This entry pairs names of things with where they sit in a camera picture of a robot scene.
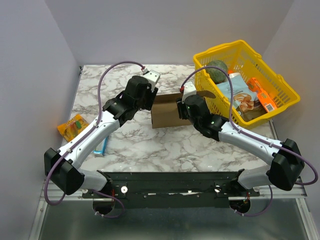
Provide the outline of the brown cardboard box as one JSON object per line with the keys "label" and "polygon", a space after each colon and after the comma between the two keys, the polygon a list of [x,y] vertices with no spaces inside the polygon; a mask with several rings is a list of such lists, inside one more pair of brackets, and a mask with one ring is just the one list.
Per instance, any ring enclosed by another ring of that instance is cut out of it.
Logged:
{"label": "brown cardboard box", "polygon": [[172,93],[162,94],[155,97],[153,106],[151,108],[151,125],[153,129],[180,127],[195,125],[197,120],[195,117],[190,119],[187,106],[182,104],[180,112],[177,102],[186,100],[187,97],[192,95],[199,95],[200,98],[215,99],[216,95],[208,90],[196,91],[192,90],[187,93]]}

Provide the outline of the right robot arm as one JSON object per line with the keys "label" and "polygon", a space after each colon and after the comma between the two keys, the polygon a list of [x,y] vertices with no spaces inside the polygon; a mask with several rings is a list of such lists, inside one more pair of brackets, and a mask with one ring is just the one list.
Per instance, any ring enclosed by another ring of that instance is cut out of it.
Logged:
{"label": "right robot arm", "polygon": [[241,129],[228,118],[210,113],[206,101],[198,94],[176,100],[179,118],[189,120],[204,137],[241,148],[263,160],[266,165],[241,169],[230,183],[230,191],[241,196],[254,187],[274,185],[290,191],[305,164],[295,141],[279,141]]}

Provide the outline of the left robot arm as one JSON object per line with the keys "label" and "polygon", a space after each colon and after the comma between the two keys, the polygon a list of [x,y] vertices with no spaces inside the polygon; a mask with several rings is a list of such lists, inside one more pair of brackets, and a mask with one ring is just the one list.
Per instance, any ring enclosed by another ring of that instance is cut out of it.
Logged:
{"label": "left robot arm", "polygon": [[66,195],[79,189],[93,190],[99,197],[110,194],[107,177],[98,171],[81,168],[87,156],[136,112],[151,110],[158,88],[160,74],[153,70],[133,76],[124,91],[109,99],[100,116],[91,122],[76,138],[58,150],[49,148],[44,153],[44,170],[47,177]]}

